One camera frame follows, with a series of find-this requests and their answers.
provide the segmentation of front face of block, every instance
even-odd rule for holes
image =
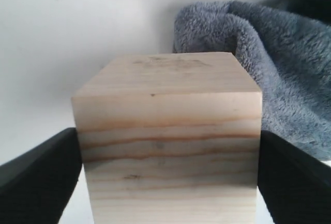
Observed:
[[[254,223],[261,102],[227,53],[111,62],[72,99],[95,223]]]

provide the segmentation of wooden block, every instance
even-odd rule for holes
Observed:
[[[122,57],[72,105],[95,224],[254,223],[262,95],[232,54]]]

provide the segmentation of white surface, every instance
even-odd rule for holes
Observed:
[[[70,96],[110,59],[171,52],[195,1],[214,0],[0,0],[0,164],[74,126]],[[84,174],[60,223],[93,223]],[[272,223],[261,197],[257,223]]]

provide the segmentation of gray towel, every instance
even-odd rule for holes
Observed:
[[[331,27],[241,2],[196,3],[175,21],[174,52],[232,52],[263,91],[262,128],[331,159]]]

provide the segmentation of pine wood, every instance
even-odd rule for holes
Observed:
[[[72,105],[95,224],[254,223],[262,95],[232,54],[115,59]]]

